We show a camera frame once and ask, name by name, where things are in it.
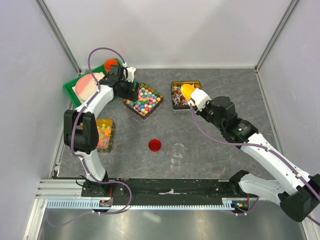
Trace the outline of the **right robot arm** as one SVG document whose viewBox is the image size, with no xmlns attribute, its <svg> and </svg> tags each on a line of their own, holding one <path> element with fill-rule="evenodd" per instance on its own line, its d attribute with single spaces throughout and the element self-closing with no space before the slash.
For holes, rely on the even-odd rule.
<svg viewBox="0 0 320 240">
<path fill-rule="evenodd" d="M 229 184 L 235 197 L 250 193 L 264 197 L 280 206 L 296 222 L 302 222 L 320 204 L 320 176 L 300 169 L 268 143 L 249 121 L 238 117 L 234 103 L 227 96 L 196 101 L 196 114 L 213 124 L 224 138 L 223 144 L 235 146 L 254 158 L 278 182 L 260 179 L 246 171 Z"/>
</svg>

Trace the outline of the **yellow plastic scoop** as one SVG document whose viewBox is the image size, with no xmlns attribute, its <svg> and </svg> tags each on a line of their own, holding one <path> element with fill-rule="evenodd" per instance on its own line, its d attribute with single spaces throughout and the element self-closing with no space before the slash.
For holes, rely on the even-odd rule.
<svg viewBox="0 0 320 240">
<path fill-rule="evenodd" d="M 189 101 L 191 99 L 191 94 L 195 91 L 195 87 L 190 84 L 183 84 L 181 86 L 181 93 L 183 97 Z"/>
</svg>

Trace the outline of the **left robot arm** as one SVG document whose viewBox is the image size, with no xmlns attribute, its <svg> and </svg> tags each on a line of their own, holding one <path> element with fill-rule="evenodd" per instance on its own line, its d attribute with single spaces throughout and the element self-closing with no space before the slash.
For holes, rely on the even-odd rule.
<svg viewBox="0 0 320 240">
<path fill-rule="evenodd" d="M 109 72 L 100 80 L 93 72 L 96 86 L 90 97 L 74 110 L 66 110 L 63 115 L 63 141 L 74 157 L 79 158 L 86 178 L 94 182 L 92 191 L 99 197 L 110 191 L 107 171 L 98 156 L 99 133 L 96 119 L 103 108 L 115 96 L 136 101 L 140 83 L 135 81 L 136 68 L 123 65 L 111 65 Z"/>
</svg>

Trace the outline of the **tin of pastel star candies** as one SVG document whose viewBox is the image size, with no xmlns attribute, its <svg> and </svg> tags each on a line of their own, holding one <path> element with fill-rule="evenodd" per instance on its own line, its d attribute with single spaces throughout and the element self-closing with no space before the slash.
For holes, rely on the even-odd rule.
<svg viewBox="0 0 320 240">
<path fill-rule="evenodd" d="M 145 83 L 140 84 L 136 101 L 123 100 L 123 104 L 142 120 L 147 120 L 163 102 L 164 96 Z"/>
</svg>

